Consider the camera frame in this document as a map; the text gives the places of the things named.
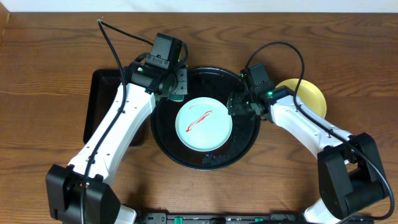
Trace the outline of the green scouring sponge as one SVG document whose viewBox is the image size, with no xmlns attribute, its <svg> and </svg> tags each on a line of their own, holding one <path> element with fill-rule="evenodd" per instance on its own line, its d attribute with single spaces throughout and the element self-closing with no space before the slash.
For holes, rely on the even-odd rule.
<svg viewBox="0 0 398 224">
<path fill-rule="evenodd" d="M 179 103 L 184 100 L 184 96 L 183 95 L 170 95 L 169 100 Z"/>
</svg>

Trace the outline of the light blue plate front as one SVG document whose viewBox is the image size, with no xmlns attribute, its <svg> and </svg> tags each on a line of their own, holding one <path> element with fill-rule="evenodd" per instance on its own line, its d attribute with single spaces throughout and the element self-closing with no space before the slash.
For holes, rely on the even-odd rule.
<svg viewBox="0 0 398 224">
<path fill-rule="evenodd" d="M 179 140 L 197 152 L 209 152 L 221 147 L 233 129 L 232 117 L 220 101 L 199 97 L 185 103 L 175 119 Z"/>
</svg>

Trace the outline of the yellow plate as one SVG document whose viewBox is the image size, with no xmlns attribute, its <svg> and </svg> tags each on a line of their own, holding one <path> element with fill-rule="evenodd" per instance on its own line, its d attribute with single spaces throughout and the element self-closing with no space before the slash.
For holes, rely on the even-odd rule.
<svg viewBox="0 0 398 224">
<path fill-rule="evenodd" d="M 325 118 L 326 99 L 321 90 L 309 81 L 302 80 L 298 88 L 297 97 L 317 115 Z"/>
</svg>

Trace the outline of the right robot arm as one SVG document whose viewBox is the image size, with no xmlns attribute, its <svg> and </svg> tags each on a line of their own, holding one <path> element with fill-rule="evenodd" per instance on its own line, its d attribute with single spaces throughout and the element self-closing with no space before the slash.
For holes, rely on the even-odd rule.
<svg viewBox="0 0 398 224">
<path fill-rule="evenodd" d="M 359 211 L 392 198 L 375 140 L 353 135 L 313 112 L 286 86 L 275 87 L 263 64 L 246 67 L 227 102 L 231 116 L 249 115 L 285 129 L 316 158 L 320 199 L 303 217 L 310 223 L 367 220 Z"/>
</svg>

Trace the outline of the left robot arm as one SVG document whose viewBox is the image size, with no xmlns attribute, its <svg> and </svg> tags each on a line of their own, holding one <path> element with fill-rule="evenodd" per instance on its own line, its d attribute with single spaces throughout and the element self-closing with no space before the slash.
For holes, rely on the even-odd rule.
<svg viewBox="0 0 398 224">
<path fill-rule="evenodd" d="M 111 186 L 141 124 L 162 97 L 187 94 L 185 42 L 158 33 L 150 53 L 121 71 L 110 109 L 82 150 L 66 167 L 54 164 L 45 181 L 50 216 L 62 223 L 134 223 L 137 213 L 123 205 Z"/>
</svg>

